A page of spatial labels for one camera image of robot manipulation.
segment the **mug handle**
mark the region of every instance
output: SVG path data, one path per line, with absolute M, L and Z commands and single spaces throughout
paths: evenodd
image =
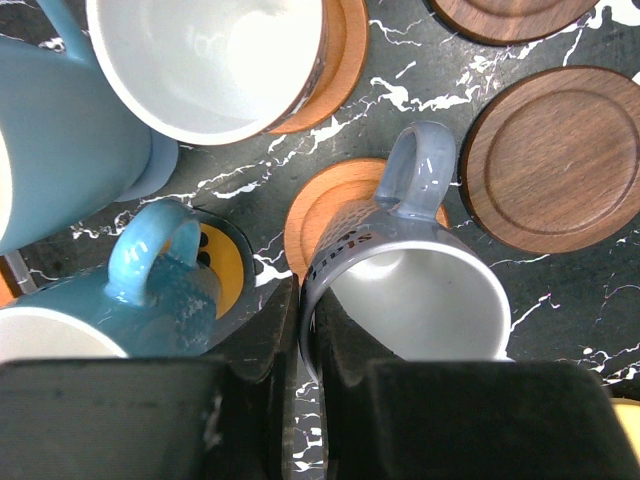
M 53 28 L 64 41 L 67 55 L 83 63 L 98 66 L 98 61 L 89 39 L 84 36 L 82 29 L 64 0 L 37 0 Z
M 198 268 L 200 222 L 196 214 L 181 203 L 160 200 L 138 213 L 116 242 L 109 258 L 105 293 L 133 305 L 149 304 L 149 271 L 169 240 L 169 257 L 189 269 Z
M 435 221 L 456 162 L 451 131 L 436 122 L 414 122 L 391 149 L 374 200 L 391 215 Z

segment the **white mug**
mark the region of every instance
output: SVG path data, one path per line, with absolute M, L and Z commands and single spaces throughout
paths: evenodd
M 125 105 L 193 144 L 232 143 L 282 123 L 324 65 L 323 0 L 87 0 L 87 19 Z

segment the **mug rim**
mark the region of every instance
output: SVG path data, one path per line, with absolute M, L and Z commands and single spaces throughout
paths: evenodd
M 107 44 L 104 40 L 103 28 L 99 18 L 99 2 L 101 2 L 101 0 L 86 1 L 87 23 L 96 58 L 98 59 L 98 63 L 100 64 L 100 67 L 114 92 L 118 97 L 120 97 L 121 101 L 127 106 L 127 108 L 129 108 L 140 120 L 154 130 L 170 138 L 195 145 L 226 145 L 250 138 L 258 133 L 268 130 L 272 126 L 277 126 L 278 120 L 287 116 L 292 108 L 297 108 L 296 104 L 299 103 L 299 97 L 309 83 L 311 75 L 316 68 L 317 59 L 321 54 L 322 38 L 325 33 L 324 0 L 316 0 L 316 4 L 320 8 L 318 25 L 315 32 L 309 32 L 310 35 L 315 33 L 316 38 L 314 43 L 316 44 L 316 53 L 313 61 L 309 62 L 308 71 L 304 76 L 304 82 L 297 87 L 295 91 L 292 90 L 292 93 L 289 95 L 290 99 L 287 102 L 287 106 L 283 108 L 282 111 L 269 117 L 257 119 L 246 126 L 226 132 L 198 133 L 170 124 L 167 122 L 168 119 L 162 119 L 151 113 L 151 111 L 136 99 L 136 97 L 131 93 L 129 87 L 121 80 L 120 75 L 114 68 L 112 53 L 110 53 L 110 50 L 107 48 Z
M 340 275 L 349 270 L 353 265 L 375 255 L 396 250 L 428 250 L 432 252 L 443 253 L 445 255 L 449 255 L 462 260 L 467 265 L 473 267 L 486 280 L 488 280 L 497 295 L 497 298 L 500 302 L 500 310 L 502 312 L 502 333 L 500 342 L 490 360 L 501 360 L 502 357 L 506 355 L 507 345 L 509 343 L 509 337 L 511 334 L 511 308 L 509 305 L 509 298 L 507 296 L 507 293 L 505 292 L 504 287 L 496 274 L 493 273 L 493 271 L 482 260 L 480 260 L 474 253 L 470 251 L 465 251 L 452 245 L 447 245 L 431 240 L 401 240 L 391 243 L 382 243 L 379 245 L 363 247 L 358 252 L 355 252 L 353 256 L 351 256 L 347 261 L 344 261 L 337 265 L 330 276 L 327 276 L 322 282 L 317 284 L 317 288 L 315 290 L 316 292 L 319 292 L 319 294 L 314 293 L 313 297 L 315 298 L 315 301 L 313 302 L 313 305 L 311 305 L 309 301 L 305 301 L 305 305 L 301 306 L 302 317 L 300 321 L 299 331 L 300 355 L 302 356 L 302 360 L 307 367 L 311 378 L 316 382 L 318 381 L 318 375 L 316 366 L 313 361 L 314 356 L 309 346 L 311 340 L 311 321 L 315 315 L 316 305 L 318 304 L 324 293 L 331 287 L 331 284 Z M 305 277 L 305 282 L 303 285 L 303 291 L 305 294 L 308 291 L 306 288 L 307 286 L 308 283 Z
M 11 209 L 13 207 L 13 177 L 11 173 L 9 149 L 0 128 L 0 182 L 2 182 L 0 187 L 0 239 L 4 238 L 11 220 Z
M 47 355 L 36 355 L 33 357 L 16 357 L 16 358 L 7 358 L 4 359 L 0 355 L 0 364 L 15 360 L 23 360 L 23 359 L 43 359 L 43 358 L 104 358 L 104 357 L 117 357 L 117 358 L 128 358 L 129 355 L 120 347 L 117 343 L 115 343 L 111 338 L 102 333 L 100 330 L 95 328 L 94 326 L 63 312 L 59 312 L 57 310 L 53 310 L 45 307 L 32 307 L 32 306 L 20 306 L 14 305 L 9 306 L 7 308 L 3 308 L 0 310 L 0 334 L 2 333 L 2 323 L 5 319 L 14 317 L 16 315 L 25 315 L 25 316 L 38 316 L 42 319 L 52 322 L 62 323 L 67 327 L 74 328 L 79 330 L 85 335 L 89 335 L 94 340 L 98 341 L 102 344 L 107 350 L 111 352 L 111 355 L 95 355 L 95 356 L 82 356 L 77 357 L 74 355 L 65 355 L 65 356 L 47 356 Z

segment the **mug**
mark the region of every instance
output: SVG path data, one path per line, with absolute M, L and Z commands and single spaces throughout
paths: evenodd
M 199 244 L 193 211 L 171 200 L 150 204 L 118 239 L 108 266 L 0 310 L 0 362 L 205 353 L 216 332 L 220 284 L 196 261 Z
M 169 137 L 248 138 L 311 96 L 326 50 L 323 0 L 87 0 L 98 61 L 122 101 Z
M 312 317 L 328 288 L 405 360 L 508 360 L 511 311 L 500 281 L 436 221 L 455 160 L 449 129 L 413 123 L 373 198 L 345 205 L 323 232 L 301 296 L 300 351 L 315 379 Z
M 178 145 L 118 99 L 62 0 L 40 0 L 65 54 L 0 36 L 0 254 L 153 193 Z

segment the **yellow coaster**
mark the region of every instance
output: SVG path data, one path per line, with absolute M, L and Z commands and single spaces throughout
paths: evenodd
M 611 403 L 640 463 L 640 402 L 613 398 Z
M 210 225 L 201 223 L 198 261 L 207 265 L 220 279 L 220 301 L 216 318 L 227 313 L 240 298 L 244 285 L 242 256 L 233 240 Z

